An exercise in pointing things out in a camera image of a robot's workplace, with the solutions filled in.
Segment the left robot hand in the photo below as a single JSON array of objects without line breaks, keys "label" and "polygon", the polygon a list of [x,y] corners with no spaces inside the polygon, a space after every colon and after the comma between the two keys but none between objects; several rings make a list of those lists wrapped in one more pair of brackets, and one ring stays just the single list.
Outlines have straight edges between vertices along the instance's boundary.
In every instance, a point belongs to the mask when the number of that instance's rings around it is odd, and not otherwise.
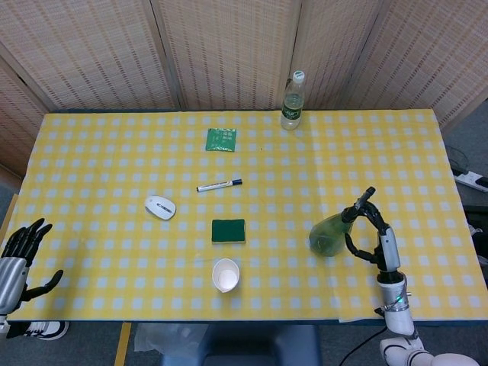
[{"label": "left robot hand", "polygon": [[16,311],[23,302],[51,292],[60,282],[63,270],[58,270],[43,286],[29,289],[27,277],[43,237],[53,225],[40,218],[28,227],[15,231],[1,254],[1,316]]}]

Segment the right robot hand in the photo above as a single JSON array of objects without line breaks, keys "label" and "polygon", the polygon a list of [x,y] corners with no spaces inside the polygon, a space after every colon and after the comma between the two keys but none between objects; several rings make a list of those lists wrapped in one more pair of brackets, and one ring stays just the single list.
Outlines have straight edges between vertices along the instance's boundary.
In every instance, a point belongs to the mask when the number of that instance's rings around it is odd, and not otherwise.
[{"label": "right robot hand", "polygon": [[[369,201],[374,192],[375,188],[369,187],[352,206],[342,211],[341,221],[347,226],[345,245],[351,254],[375,264],[381,272],[394,273],[400,267],[397,242],[392,227],[384,221],[380,211]],[[350,232],[352,224],[358,217],[366,217],[377,230],[378,244],[373,253],[356,248],[352,242]]]}]

